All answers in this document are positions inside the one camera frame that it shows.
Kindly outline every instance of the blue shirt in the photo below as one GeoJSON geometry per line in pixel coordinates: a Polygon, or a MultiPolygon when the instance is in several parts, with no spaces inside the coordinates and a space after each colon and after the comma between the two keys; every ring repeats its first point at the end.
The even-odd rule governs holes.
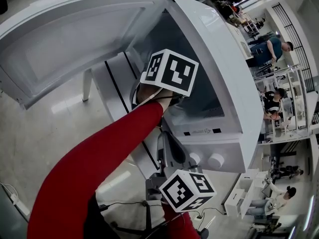
{"type": "MultiPolygon", "coordinates": [[[[273,44],[274,53],[278,61],[278,59],[283,54],[283,51],[281,49],[281,40],[279,40],[276,37],[272,37],[269,39],[269,41],[271,41],[271,43],[273,44]]],[[[250,50],[254,54],[254,58],[256,59],[257,66],[262,66],[263,64],[271,60],[273,57],[267,47],[267,42],[257,44],[254,47],[252,47],[250,50]]]]}

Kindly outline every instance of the refrigerator door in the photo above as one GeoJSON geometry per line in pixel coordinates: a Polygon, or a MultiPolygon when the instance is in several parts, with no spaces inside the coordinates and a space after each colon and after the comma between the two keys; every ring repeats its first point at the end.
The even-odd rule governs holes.
{"type": "Polygon", "coordinates": [[[0,25],[0,88],[26,109],[125,51],[164,0],[40,0],[0,25]]]}

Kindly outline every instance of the desk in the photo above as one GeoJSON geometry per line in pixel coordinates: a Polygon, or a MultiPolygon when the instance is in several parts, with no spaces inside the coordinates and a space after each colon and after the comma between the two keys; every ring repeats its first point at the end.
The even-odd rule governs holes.
{"type": "Polygon", "coordinates": [[[243,219],[253,199],[257,199],[260,191],[264,188],[264,182],[268,171],[259,172],[259,169],[248,169],[240,175],[232,192],[224,206],[227,216],[243,219]]]}

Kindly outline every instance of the red sleeve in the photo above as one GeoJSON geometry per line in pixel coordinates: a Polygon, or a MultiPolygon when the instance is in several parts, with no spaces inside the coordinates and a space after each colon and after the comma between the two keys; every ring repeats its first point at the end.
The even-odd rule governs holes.
{"type": "Polygon", "coordinates": [[[159,103],[139,107],[87,138],[45,178],[28,225],[28,239],[81,239],[89,199],[156,127],[159,103]]]}
{"type": "MultiPolygon", "coordinates": [[[[162,204],[162,207],[166,221],[169,221],[178,215],[169,204],[162,204]]],[[[200,239],[199,234],[193,227],[193,223],[188,213],[184,213],[183,217],[180,216],[169,222],[167,228],[169,238],[200,239]]]]}

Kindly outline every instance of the shelving unit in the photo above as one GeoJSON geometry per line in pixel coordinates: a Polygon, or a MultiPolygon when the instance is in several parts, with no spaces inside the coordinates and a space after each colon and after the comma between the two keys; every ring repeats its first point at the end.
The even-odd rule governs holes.
{"type": "Polygon", "coordinates": [[[260,89],[267,87],[267,91],[283,88],[287,92],[281,102],[278,113],[282,113],[279,122],[274,120],[265,122],[265,140],[261,144],[272,144],[308,138],[310,125],[307,109],[307,90],[300,65],[293,65],[267,75],[255,78],[256,86],[260,89]]]}

